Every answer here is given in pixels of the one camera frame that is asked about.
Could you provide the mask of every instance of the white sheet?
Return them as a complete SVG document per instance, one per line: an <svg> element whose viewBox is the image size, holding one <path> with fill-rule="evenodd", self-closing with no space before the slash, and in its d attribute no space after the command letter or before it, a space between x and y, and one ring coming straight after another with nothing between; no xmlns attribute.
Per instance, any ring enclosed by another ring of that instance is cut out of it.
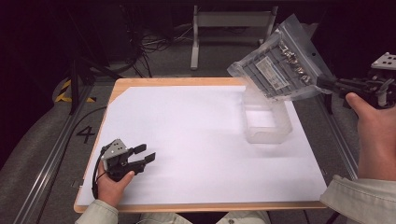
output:
<svg viewBox="0 0 396 224"><path fill-rule="evenodd" d="M109 105L77 205L93 201L102 146L147 144L156 160L134 177L120 204L318 201L326 184L291 102L293 131L279 145L249 144L240 86L132 87Z"/></svg>

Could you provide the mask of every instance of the label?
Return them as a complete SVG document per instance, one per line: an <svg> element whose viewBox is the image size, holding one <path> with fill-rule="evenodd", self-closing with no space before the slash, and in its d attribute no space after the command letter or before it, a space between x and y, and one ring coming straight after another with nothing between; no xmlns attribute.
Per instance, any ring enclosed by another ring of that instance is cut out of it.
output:
<svg viewBox="0 0 396 224"><path fill-rule="evenodd" d="M256 67L276 91L289 86L289 82L283 77L268 56L256 63Z"/></svg>

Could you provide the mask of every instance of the plastic packaging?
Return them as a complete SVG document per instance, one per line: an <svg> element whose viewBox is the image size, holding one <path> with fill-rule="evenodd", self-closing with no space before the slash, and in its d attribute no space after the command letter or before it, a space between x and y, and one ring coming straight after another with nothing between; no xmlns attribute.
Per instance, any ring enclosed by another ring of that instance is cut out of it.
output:
<svg viewBox="0 0 396 224"><path fill-rule="evenodd" d="M271 102L299 100L321 92L319 76L332 73L295 15L283 21L256 50L227 71L249 87L256 86Z"/></svg>

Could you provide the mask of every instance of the wooden table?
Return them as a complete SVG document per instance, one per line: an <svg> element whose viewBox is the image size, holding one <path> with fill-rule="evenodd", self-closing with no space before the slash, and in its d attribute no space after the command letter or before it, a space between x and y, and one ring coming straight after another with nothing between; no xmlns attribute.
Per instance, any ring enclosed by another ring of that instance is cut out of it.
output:
<svg viewBox="0 0 396 224"><path fill-rule="evenodd" d="M118 96L130 87L147 86L240 86L241 82L233 77L188 77L188 78L122 78L119 79L109 98L111 104ZM91 182L92 177L84 176L85 181ZM77 205L74 208L82 213L88 206ZM279 209L312 209L325 208L319 202L264 202L264 203L199 203L199 204L150 204L150 205L121 205L120 212L146 213L146 212L214 212L214 211L241 211L241 210L279 210Z"/></svg>

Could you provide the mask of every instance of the chair leg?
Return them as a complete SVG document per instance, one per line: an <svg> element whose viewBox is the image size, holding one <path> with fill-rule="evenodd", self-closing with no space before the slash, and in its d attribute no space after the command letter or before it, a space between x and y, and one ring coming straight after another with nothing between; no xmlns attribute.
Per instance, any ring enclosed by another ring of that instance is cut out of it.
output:
<svg viewBox="0 0 396 224"><path fill-rule="evenodd" d="M199 39L198 39L198 7L194 6L194 17L193 17L193 31L194 41L192 43L192 54L191 54L191 70L198 69L198 55L199 55Z"/></svg>

